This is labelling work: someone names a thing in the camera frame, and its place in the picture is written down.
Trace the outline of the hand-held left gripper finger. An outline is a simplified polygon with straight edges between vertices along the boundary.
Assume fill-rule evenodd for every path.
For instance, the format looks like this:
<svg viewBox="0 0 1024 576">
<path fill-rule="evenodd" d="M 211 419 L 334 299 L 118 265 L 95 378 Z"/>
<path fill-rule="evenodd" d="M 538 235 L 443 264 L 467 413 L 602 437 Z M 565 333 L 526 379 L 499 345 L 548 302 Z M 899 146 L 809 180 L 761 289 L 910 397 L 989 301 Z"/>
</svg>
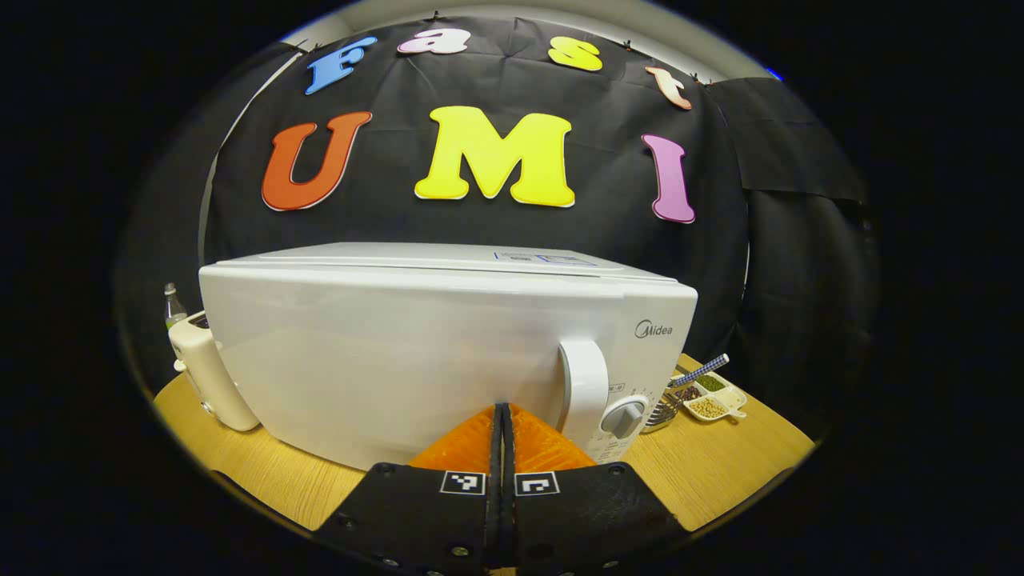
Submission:
<svg viewBox="0 0 1024 576">
<path fill-rule="evenodd" d="M 628 463 L 516 474 L 523 430 L 502 405 L 502 558 L 518 575 L 656 575 L 690 542 Z"/>
<path fill-rule="evenodd" d="M 312 535 L 383 575 L 486 575 L 500 540 L 502 405 L 482 474 L 374 464 Z"/>
</svg>

